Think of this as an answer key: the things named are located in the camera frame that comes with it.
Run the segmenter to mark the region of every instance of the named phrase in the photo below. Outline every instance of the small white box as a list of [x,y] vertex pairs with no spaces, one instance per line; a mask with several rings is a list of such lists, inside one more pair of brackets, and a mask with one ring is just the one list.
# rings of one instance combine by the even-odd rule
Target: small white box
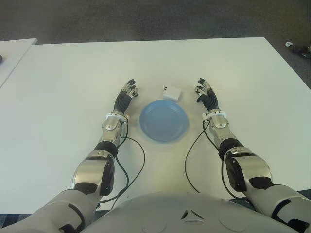
[[181,94],[181,89],[173,86],[164,87],[163,99],[177,102]]

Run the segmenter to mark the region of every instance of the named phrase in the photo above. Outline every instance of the white table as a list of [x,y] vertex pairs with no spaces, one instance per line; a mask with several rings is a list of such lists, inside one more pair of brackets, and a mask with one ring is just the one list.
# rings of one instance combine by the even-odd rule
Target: white table
[[0,88],[30,46],[36,42],[37,39],[0,41],[0,55],[3,57],[3,61],[0,63]]
[[[274,183],[311,188],[311,92],[264,38],[35,45],[0,91],[0,212],[32,213],[70,188],[105,114],[132,78],[139,96],[128,109],[129,136],[143,145],[146,165],[118,203],[151,192],[193,192],[184,159],[202,131],[205,109],[194,92],[201,77],[216,92],[234,134],[270,165]],[[169,85],[183,90],[179,104],[189,128],[178,141],[159,144],[144,135],[138,119]],[[128,140],[119,158],[132,179],[142,164],[140,148]],[[217,151],[205,137],[187,167],[201,192],[230,198]],[[124,185],[116,165],[109,197]]]

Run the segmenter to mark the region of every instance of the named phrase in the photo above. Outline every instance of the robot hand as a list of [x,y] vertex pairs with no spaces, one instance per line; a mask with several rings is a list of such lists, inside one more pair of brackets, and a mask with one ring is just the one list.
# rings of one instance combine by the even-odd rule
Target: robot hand
[[311,223],[311,202],[291,188],[274,184],[267,163],[238,141],[229,128],[226,113],[218,107],[217,98],[204,80],[195,88],[208,113],[203,120],[209,121],[219,156],[226,164],[231,187],[243,192],[255,209],[299,232],[305,233]]
[[217,97],[208,82],[204,79],[199,79],[198,83],[202,86],[196,86],[195,88],[195,92],[199,95],[196,101],[201,101],[208,111],[218,109]]

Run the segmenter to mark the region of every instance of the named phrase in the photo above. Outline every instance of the robot forearm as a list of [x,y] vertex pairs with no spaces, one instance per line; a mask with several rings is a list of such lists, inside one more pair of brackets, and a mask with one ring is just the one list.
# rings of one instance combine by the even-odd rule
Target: robot forearm
[[65,190],[25,220],[3,228],[1,233],[78,233],[88,226],[102,196],[113,188],[114,157],[118,154],[124,112],[137,89],[130,80],[119,93],[114,110],[106,115],[103,134],[95,149],[77,167],[72,189]]
[[[209,86],[206,81],[200,80],[199,83],[205,83],[203,87]],[[210,104],[217,102],[212,89],[200,90],[198,101],[202,101],[208,110],[203,119],[209,121],[209,130],[219,149],[219,156],[226,164],[232,188],[243,192],[258,212],[299,232],[306,232],[311,223],[310,200],[287,186],[273,184],[267,163],[238,141],[218,104]]]

